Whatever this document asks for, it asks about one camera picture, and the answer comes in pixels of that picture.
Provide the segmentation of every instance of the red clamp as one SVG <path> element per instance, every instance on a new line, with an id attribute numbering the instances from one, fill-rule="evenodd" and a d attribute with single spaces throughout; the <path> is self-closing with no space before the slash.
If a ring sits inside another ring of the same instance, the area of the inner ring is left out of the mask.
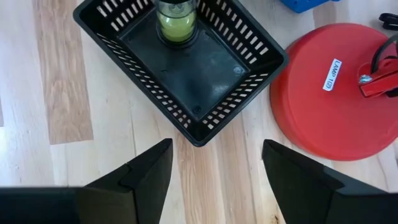
<path id="1" fill-rule="evenodd" d="M 366 98 L 379 96 L 398 88 L 398 59 L 385 59 L 380 62 L 379 69 L 370 75 L 363 75 L 370 71 L 370 63 L 359 69 L 359 88 Z"/>

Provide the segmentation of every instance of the lamp label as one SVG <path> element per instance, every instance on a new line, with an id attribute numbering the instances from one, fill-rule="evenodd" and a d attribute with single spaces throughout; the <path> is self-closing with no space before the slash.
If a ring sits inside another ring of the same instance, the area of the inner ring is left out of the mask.
<path id="1" fill-rule="evenodd" d="M 333 63 L 331 64 L 328 76 L 326 77 L 325 84 L 323 85 L 323 89 L 326 91 L 332 91 L 333 86 L 335 85 L 335 81 L 338 75 L 338 72 L 340 71 L 341 64 L 343 62 L 334 59 Z"/>

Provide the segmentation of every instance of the black plastic basket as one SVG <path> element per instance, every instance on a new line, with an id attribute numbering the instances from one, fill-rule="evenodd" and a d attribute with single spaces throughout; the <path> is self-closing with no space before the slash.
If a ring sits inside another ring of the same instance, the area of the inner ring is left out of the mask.
<path id="1" fill-rule="evenodd" d="M 194 57 L 189 62 L 196 64 L 182 63 L 185 69 L 192 66 L 186 74 L 162 70 L 163 61 L 173 69 L 174 58 L 164 57 L 156 43 L 142 44 L 160 42 L 153 37 L 155 27 L 145 31 L 145 38 L 136 38 L 155 18 L 150 0 L 86 0 L 74 18 L 192 144 L 204 146 L 270 84 L 288 58 L 238 1 L 198 0 L 197 14 L 202 31 L 192 45 L 199 46 L 185 49 L 185 56 Z M 206 56 L 206 50 L 214 48 L 220 54 Z M 200 54 L 203 64 L 198 62 Z M 151 55 L 162 55 L 164 60 L 156 58 L 158 66 Z"/>

